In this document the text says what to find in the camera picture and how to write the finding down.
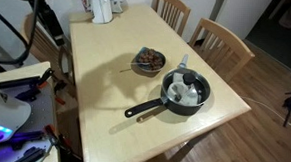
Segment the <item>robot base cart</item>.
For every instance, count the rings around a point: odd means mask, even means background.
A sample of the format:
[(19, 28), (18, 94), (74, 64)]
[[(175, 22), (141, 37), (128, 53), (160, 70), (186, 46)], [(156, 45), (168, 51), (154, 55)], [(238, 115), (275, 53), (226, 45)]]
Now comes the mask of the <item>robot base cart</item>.
[(0, 162), (82, 162), (56, 133), (47, 62), (0, 73)]

